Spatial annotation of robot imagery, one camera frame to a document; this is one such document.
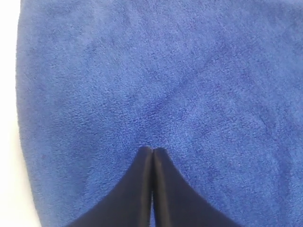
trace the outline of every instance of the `blue towel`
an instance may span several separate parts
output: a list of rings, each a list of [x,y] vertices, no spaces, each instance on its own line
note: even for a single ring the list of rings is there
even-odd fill
[[[17,99],[44,227],[140,146],[244,226],[303,226],[302,1],[22,0]]]

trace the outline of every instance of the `white floor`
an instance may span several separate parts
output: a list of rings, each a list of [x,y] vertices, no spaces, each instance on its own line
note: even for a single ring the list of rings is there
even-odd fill
[[[0,0],[0,226],[41,226],[20,149],[15,54],[20,0]]]

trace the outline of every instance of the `fabric texture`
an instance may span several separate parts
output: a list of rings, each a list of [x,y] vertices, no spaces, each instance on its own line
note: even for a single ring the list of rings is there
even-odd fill
[[[17,105],[44,227],[100,201],[140,146],[244,226],[303,226],[301,1],[22,0]]]

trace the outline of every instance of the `microfiber towel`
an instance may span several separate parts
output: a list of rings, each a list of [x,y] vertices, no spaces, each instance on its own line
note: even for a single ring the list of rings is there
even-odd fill
[[[243,226],[303,226],[303,2],[22,0],[20,139],[44,227],[140,146]]]

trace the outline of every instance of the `blue fleece blanket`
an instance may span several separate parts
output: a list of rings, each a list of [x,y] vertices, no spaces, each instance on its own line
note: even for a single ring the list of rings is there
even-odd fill
[[[22,0],[17,48],[44,227],[100,201],[140,146],[244,226],[303,226],[303,2]]]

